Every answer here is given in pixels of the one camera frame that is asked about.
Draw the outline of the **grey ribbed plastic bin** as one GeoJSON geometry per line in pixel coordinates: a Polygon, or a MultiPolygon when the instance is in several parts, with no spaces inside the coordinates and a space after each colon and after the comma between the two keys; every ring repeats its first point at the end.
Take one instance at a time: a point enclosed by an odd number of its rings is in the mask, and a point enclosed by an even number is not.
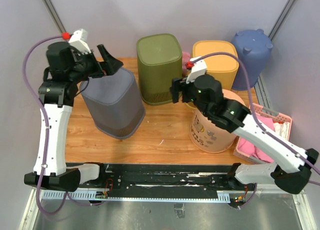
{"type": "Polygon", "coordinates": [[[135,76],[126,68],[82,82],[79,89],[97,129],[113,138],[131,137],[145,117],[135,76]]]}

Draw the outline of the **green ribbed plastic bin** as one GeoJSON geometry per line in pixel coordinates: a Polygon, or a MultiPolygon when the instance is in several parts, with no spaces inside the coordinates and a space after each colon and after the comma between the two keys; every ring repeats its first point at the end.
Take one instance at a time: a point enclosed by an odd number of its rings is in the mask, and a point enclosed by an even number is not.
{"type": "Polygon", "coordinates": [[[142,100],[149,105],[172,101],[173,78],[182,77],[182,50],[172,34],[156,34],[137,41],[138,85],[142,100]]]}

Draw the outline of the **yellow ribbed plastic bin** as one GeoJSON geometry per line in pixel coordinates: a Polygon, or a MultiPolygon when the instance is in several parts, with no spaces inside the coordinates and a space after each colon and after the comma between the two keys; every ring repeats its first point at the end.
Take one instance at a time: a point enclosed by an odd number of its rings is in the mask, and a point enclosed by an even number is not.
{"type": "MultiPolygon", "coordinates": [[[[237,56],[232,43],[220,40],[205,40],[198,41],[193,45],[190,59],[216,52],[226,52],[237,56]]],[[[207,65],[207,73],[221,82],[224,96],[244,103],[240,96],[231,91],[239,63],[234,58],[225,55],[208,57],[204,61],[207,65]]]]}

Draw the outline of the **orange plastic bin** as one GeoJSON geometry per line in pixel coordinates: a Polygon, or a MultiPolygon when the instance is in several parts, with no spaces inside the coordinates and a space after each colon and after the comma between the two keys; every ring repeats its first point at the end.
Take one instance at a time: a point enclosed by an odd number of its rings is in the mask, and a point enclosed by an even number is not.
{"type": "Polygon", "coordinates": [[[216,127],[198,109],[193,111],[189,136],[198,148],[209,153],[224,152],[238,139],[235,134],[216,127]]]}

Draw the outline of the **blue plastic bucket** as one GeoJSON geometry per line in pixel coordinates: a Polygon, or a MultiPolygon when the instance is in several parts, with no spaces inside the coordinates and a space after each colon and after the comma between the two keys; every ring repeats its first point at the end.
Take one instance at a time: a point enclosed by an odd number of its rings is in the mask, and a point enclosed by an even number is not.
{"type": "Polygon", "coordinates": [[[246,67],[249,86],[253,88],[270,59],[273,44],[262,29],[238,31],[231,43],[246,67]]]}

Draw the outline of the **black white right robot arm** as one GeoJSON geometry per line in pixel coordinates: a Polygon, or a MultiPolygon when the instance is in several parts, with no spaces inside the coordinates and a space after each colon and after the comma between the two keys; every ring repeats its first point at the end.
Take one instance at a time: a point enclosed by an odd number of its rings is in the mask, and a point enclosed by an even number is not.
{"type": "Polygon", "coordinates": [[[318,151],[298,147],[265,127],[252,107],[224,97],[221,83],[214,77],[204,74],[191,81],[173,78],[170,91],[173,103],[180,99],[193,102],[216,127],[249,141],[273,159],[273,163],[256,165],[235,163],[226,178],[229,188],[275,184],[285,192],[299,194],[308,184],[318,151]]]}

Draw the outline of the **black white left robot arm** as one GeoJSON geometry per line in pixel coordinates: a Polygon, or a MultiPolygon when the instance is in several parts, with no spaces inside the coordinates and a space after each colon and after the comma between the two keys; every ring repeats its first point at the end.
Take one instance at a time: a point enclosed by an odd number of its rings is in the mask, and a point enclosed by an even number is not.
{"type": "Polygon", "coordinates": [[[85,162],[68,168],[65,159],[67,129],[78,95],[78,83],[112,76],[123,66],[103,44],[97,48],[103,59],[101,62],[83,43],[56,42],[48,46],[48,67],[35,96],[41,112],[39,150],[32,172],[24,175],[26,185],[74,192],[85,182],[97,188],[106,184],[103,163],[85,162]]]}

